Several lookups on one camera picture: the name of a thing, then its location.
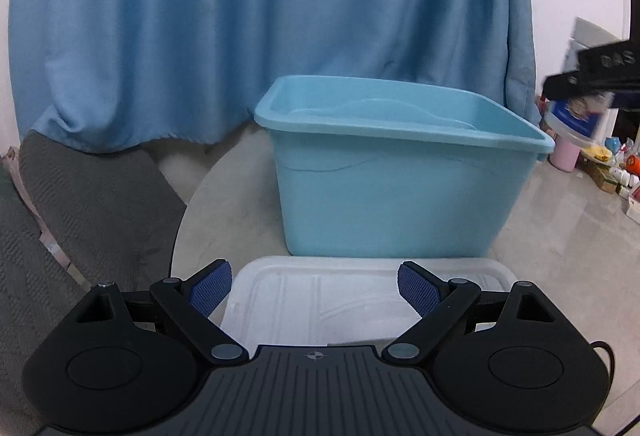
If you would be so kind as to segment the green cardboard box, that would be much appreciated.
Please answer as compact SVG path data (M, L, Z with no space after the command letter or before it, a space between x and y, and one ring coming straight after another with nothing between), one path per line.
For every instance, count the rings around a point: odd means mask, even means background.
M584 169L586 174L600 190L610 194L614 194L617 191L618 183L608 171L608 167L587 159Z

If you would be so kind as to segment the light blue plastic bin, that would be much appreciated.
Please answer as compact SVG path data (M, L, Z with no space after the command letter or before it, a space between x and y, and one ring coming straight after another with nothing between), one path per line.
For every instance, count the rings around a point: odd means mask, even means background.
M553 140L480 94L286 76L255 108L296 256L480 257Z

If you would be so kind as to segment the plate with yellow food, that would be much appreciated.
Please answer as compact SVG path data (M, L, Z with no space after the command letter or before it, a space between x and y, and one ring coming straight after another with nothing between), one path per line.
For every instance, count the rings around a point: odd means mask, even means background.
M603 145L591 144L590 147L582 149L582 155L601 165L611 166L614 163L614 154Z

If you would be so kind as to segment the white bottle blue label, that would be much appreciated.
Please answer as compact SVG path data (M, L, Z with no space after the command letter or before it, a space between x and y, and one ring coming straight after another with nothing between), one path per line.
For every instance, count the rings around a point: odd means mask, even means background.
M575 98L553 101L544 114L547 125L562 139L579 148L588 148L613 101L612 92L595 96L575 96Z

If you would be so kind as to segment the orange tube package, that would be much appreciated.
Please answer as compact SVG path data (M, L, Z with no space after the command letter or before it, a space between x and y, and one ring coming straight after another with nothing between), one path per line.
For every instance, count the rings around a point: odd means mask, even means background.
M625 169L629 174L640 176L640 157L638 155L629 155L625 162Z

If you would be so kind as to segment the pink thermos bottle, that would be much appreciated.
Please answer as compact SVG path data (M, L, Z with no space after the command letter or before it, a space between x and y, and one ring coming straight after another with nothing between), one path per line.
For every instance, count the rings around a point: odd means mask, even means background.
M575 169L582 149L560 135L555 136L554 142L555 147L549 155L549 163L557 170L570 174Z

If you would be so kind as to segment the blue curtain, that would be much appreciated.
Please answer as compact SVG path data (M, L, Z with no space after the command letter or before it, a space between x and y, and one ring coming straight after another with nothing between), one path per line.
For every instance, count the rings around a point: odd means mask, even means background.
M474 91L529 121L530 0L10 0L17 128L85 152L215 143L286 75Z

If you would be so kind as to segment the white plastic bin lid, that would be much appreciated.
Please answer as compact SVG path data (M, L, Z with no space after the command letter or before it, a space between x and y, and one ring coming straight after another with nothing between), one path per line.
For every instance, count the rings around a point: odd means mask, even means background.
M399 259L262 257L233 279L220 327L260 345L378 344L420 320L397 289Z

